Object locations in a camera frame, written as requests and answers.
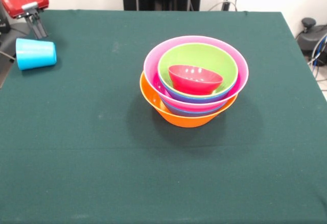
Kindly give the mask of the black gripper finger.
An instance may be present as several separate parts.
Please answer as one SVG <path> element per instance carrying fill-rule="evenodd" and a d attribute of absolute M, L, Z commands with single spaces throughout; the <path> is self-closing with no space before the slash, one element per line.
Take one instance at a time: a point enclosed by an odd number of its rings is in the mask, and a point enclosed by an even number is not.
<path fill-rule="evenodd" d="M 38 13 L 31 15 L 31 24 L 36 38 L 46 38 L 48 36 Z"/>
<path fill-rule="evenodd" d="M 35 15 L 30 15 L 25 18 L 28 26 L 33 31 L 35 37 L 37 39 L 42 38 L 42 23 L 40 21 L 40 18 Z"/>

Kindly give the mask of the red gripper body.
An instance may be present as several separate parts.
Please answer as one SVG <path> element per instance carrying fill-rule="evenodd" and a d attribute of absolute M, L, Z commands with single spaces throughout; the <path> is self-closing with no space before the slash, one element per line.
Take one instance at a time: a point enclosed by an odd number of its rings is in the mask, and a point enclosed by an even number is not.
<path fill-rule="evenodd" d="M 20 18 L 31 9 L 43 10 L 49 6 L 49 0 L 1 0 L 8 15 Z"/>

